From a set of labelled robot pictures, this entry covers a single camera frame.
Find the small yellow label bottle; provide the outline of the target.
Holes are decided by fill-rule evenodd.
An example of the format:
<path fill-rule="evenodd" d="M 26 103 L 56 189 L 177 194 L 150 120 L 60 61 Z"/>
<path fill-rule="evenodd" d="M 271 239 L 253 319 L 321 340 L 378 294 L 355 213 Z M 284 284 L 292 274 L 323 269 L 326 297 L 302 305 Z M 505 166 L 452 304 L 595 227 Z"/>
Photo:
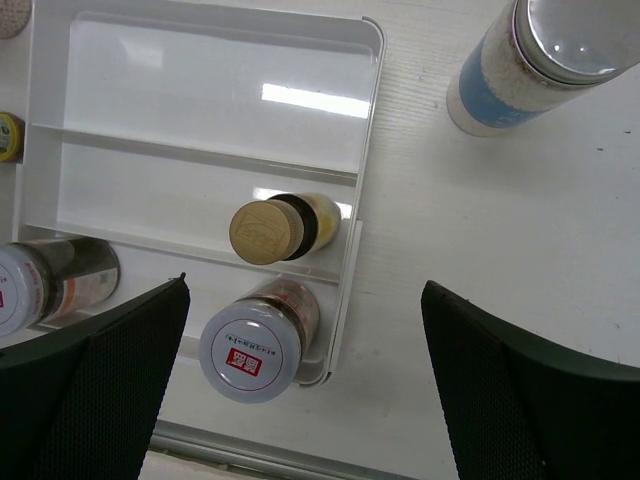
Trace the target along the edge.
<path fill-rule="evenodd" d="M 15 162 L 22 159 L 24 151 L 25 123 L 16 115 L 0 113 L 0 161 Z"/>

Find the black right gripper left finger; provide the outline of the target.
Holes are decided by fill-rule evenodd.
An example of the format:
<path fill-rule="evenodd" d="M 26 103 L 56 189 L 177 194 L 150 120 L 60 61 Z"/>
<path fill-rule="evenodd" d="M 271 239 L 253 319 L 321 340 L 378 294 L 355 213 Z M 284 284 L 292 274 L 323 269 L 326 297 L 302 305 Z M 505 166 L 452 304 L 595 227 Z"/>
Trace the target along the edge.
<path fill-rule="evenodd" d="M 138 478 L 189 306 L 179 276 L 2 349 L 2 478 Z"/>

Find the short jar orange label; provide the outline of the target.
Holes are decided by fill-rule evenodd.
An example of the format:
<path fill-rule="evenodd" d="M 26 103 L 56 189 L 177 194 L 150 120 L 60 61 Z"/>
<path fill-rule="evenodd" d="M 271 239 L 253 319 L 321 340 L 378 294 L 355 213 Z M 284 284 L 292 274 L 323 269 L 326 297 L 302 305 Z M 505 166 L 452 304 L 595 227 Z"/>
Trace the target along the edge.
<path fill-rule="evenodd" d="M 213 388 L 246 404 L 271 401 L 294 381 L 321 319 L 303 283 L 279 276 L 216 313 L 199 341 L 199 363 Z"/>

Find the short jar grey lid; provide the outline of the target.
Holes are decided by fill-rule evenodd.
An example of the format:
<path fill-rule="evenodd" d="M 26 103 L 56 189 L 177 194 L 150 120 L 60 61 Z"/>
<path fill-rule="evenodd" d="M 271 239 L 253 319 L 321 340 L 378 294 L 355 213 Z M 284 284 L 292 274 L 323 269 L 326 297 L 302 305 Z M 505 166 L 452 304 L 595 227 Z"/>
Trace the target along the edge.
<path fill-rule="evenodd" d="M 1 334 L 98 304 L 120 280 L 108 242 L 67 236 L 1 246 Z"/>

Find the tall white jar silver lid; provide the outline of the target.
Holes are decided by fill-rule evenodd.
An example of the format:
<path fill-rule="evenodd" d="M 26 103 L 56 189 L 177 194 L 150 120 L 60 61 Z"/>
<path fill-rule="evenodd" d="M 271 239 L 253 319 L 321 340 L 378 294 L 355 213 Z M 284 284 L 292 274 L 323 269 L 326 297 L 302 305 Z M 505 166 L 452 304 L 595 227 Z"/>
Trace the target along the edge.
<path fill-rule="evenodd" d="M 28 25 L 32 13 L 31 0 L 0 0 L 0 39 L 19 35 Z"/>

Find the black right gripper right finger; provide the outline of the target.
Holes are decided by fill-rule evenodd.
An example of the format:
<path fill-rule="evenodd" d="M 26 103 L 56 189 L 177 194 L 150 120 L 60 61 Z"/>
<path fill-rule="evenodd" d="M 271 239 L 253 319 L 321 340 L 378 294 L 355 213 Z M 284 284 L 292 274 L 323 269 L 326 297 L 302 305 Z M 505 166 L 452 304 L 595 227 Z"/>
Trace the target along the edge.
<path fill-rule="evenodd" d="M 551 342 L 434 281 L 421 312 L 460 478 L 638 478 L 638 368 Z"/>

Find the tall white jar blue label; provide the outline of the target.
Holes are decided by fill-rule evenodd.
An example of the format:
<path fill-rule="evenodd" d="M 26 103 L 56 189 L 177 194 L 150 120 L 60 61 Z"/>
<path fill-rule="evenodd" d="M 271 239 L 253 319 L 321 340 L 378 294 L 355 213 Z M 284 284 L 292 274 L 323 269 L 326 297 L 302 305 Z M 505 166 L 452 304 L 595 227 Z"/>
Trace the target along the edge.
<path fill-rule="evenodd" d="M 491 137 L 639 63 L 636 1 L 510 1 L 452 77 L 453 123 Z"/>

